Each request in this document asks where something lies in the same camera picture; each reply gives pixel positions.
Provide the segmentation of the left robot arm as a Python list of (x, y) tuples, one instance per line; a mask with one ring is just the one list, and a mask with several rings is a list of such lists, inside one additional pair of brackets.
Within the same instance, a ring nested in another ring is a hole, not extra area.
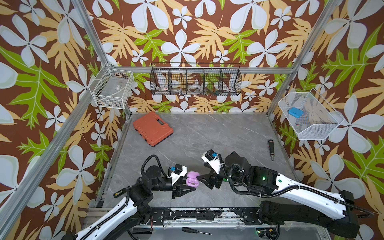
[(151, 220), (149, 202), (154, 191), (172, 193), (172, 198), (182, 197), (196, 190), (198, 184), (191, 183), (187, 167), (176, 164), (166, 174), (157, 155), (150, 155), (141, 167), (137, 182), (114, 193), (123, 196), (120, 202), (95, 223), (76, 234), (65, 234), (62, 240), (116, 240), (124, 232)]

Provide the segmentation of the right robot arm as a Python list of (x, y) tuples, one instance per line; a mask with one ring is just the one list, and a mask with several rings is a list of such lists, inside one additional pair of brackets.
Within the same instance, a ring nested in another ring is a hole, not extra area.
[(257, 211), (261, 224), (309, 223), (340, 237), (355, 238), (360, 231), (359, 219), (374, 215), (356, 206), (351, 192), (318, 190), (272, 169), (252, 166), (236, 152), (223, 159), (208, 150), (202, 160), (211, 171), (198, 180), (208, 188), (218, 189), (222, 182), (228, 182), (235, 194), (262, 199)]

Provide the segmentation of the purple earbud charging case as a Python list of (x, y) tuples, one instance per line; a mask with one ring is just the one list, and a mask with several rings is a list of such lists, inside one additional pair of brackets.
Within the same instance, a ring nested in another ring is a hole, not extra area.
[(199, 176), (200, 176), (200, 173), (198, 173), (198, 172), (188, 172), (186, 185), (189, 187), (197, 188), (200, 185), (200, 182), (197, 179), (197, 177), (199, 177)]

